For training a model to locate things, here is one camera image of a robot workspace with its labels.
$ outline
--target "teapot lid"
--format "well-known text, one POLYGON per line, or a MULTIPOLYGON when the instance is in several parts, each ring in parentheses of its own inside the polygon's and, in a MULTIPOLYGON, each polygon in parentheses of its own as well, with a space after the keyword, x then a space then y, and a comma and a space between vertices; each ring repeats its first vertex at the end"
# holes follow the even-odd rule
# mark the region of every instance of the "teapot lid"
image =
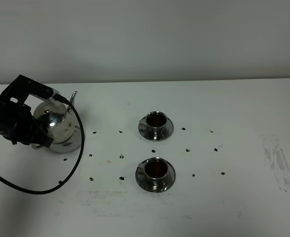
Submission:
POLYGON ((63 121, 66 115, 66 107, 63 104, 59 106, 42 102, 34 111, 34 117, 43 123, 46 128, 52 128, 63 121))

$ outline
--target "black cable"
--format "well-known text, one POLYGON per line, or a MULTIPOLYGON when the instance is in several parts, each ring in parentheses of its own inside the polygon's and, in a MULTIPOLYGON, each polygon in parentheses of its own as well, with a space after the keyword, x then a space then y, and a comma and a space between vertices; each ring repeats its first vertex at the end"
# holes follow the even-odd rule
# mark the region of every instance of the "black cable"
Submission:
POLYGON ((36 194, 36 195, 41 195, 41 194, 49 194, 49 193, 52 193, 54 191, 56 191, 57 189, 60 189, 70 178, 71 176, 74 174, 74 172, 76 171, 79 163, 80 163, 80 160, 81 160, 81 157, 82 157, 82 154, 83 154, 83 148, 84 148, 84 131, 83 131, 83 125, 82 125, 82 122, 81 122, 81 119, 78 115, 78 112, 76 111, 75 107, 63 96, 61 95, 58 95, 56 94, 54 96, 54 98, 58 101, 60 101, 61 103, 63 104, 67 104, 71 107, 71 109, 74 111, 77 119, 78 119, 78 122, 79 122, 79 125, 80 125, 80 131, 81 131, 81 147, 80 147, 80 153, 79 153, 79 156, 78 156, 78 159, 77 159, 77 162, 75 164, 75 166, 73 167, 73 169, 71 170, 70 174, 65 178, 64 181, 59 181, 59 185, 57 185, 56 187, 52 188, 52 189, 49 189, 49 190, 45 190, 45 191, 34 191, 34 190, 29 190, 29 189, 24 189, 24 188, 21 188, 15 184, 12 184, 11 182, 7 181, 6 179, 3 179, 1 176, 0 176, 0 181, 3 182, 4 184, 10 186, 11 188, 14 188, 18 191, 21 191, 21 192, 24 192, 24 193, 27 193, 27 194, 36 194))

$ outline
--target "cup rim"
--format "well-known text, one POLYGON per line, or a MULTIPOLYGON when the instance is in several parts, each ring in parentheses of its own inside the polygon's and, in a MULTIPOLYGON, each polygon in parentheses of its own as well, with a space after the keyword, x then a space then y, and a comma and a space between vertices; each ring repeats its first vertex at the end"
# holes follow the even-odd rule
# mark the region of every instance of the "cup rim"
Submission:
POLYGON ((143 169, 143 172, 146 174, 146 176, 148 176, 150 179, 153 179, 153 180, 160 180, 160 179, 165 178, 168 175, 168 171, 169 171, 168 162, 166 162, 164 159, 162 159, 160 157, 152 157, 152 158, 149 158, 148 160, 146 160, 146 163, 145 163, 144 169, 143 169), (150 162, 153 162, 153 161, 160 161, 166 165, 166 173, 163 176, 158 177, 158 178, 153 178, 149 174, 147 174, 146 165, 149 164, 150 162))
POLYGON ((163 113, 163 112, 161 112, 161 111, 152 111, 152 112, 150 112, 149 114, 147 114, 145 121, 146 121, 146 124, 147 124, 148 126, 150 126, 150 127, 161 128, 161 127, 163 127, 163 126, 166 125, 166 123, 167 123, 167 121, 168 121, 168 117, 165 115, 165 113, 163 113), (150 115, 153 115, 153 114, 161 114, 162 116, 165 117, 166 122, 165 122, 163 125, 159 126, 159 127, 151 126, 151 125, 147 122, 147 118, 148 118, 150 115))

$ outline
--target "white table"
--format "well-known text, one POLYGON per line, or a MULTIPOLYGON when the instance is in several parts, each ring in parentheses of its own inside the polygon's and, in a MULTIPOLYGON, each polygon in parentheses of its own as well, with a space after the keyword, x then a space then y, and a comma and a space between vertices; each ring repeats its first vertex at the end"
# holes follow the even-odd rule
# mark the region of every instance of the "white table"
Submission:
MULTIPOLYGON (((82 162, 44 196, 0 182, 0 237, 290 237, 290 79, 50 86, 66 97, 78 91, 82 162), (137 129, 155 110, 175 126, 165 141, 147 141, 137 129), (176 171, 165 193, 142 190, 134 177, 154 156, 176 171)), ((26 103, 34 110, 39 102, 26 103)), ((0 175, 49 189, 78 153, 13 146, 0 136, 0 175)))

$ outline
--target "white wall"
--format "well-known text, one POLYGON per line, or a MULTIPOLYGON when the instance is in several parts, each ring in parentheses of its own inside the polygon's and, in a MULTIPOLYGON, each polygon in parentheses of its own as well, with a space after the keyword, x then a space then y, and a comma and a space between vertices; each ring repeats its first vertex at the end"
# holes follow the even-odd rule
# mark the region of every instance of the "white wall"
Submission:
POLYGON ((290 77, 290 0, 0 0, 0 83, 290 77))

